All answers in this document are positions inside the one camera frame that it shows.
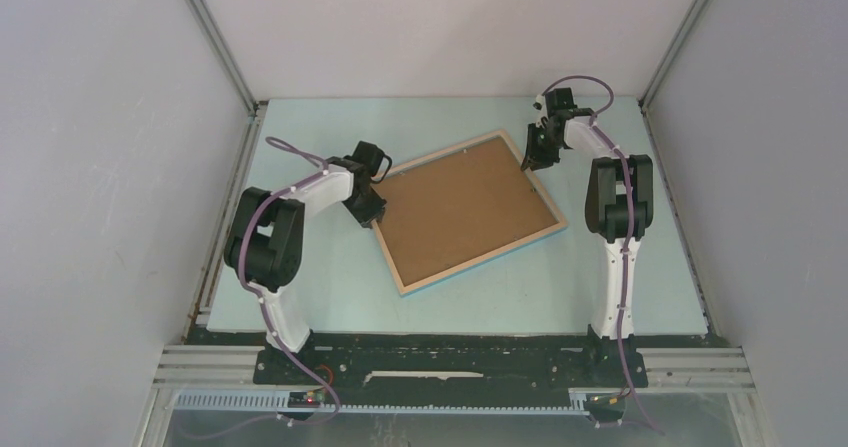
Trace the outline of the brown frame backing board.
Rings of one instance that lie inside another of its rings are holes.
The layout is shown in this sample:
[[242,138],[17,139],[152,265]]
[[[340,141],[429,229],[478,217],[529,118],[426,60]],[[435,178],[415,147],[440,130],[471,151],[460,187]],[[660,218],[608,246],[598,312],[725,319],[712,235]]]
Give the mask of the brown frame backing board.
[[503,130],[394,167],[373,222],[406,296],[563,231],[568,222]]

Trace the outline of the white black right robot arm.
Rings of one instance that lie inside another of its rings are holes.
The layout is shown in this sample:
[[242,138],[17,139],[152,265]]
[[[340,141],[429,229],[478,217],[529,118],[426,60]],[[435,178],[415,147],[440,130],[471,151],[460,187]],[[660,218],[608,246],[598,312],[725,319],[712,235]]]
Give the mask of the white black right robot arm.
[[606,253],[606,287],[591,320],[600,339],[624,340],[634,333],[632,291],[637,252],[653,222],[653,161],[627,155],[603,132],[597,113],[581,108],[569,88],[553,88],[533,103],[538,118],[527,127],[523,170],[537,171],[560,161],[562,150],[590,160],[584,219]]

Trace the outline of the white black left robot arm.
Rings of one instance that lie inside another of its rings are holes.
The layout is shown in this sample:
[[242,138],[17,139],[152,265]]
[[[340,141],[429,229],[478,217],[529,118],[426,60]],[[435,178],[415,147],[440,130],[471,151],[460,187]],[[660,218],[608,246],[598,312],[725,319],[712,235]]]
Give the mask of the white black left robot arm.
[[282,351],[277,369],[292,383],[304,383],[316,370],[315,355],[304,349],[311,329],[291,286],[300,269],[305,223],[342,204],[364,228],[382,219],[387,201],[375,190],[393,159],[373,143],[360,141],[350,155],[322,158],[273,136],[266,142],[297,155],[315,168],[291,186],[272,192],[257,187],[239,198],[223,259],[241,287],[257,298],[270,345]]

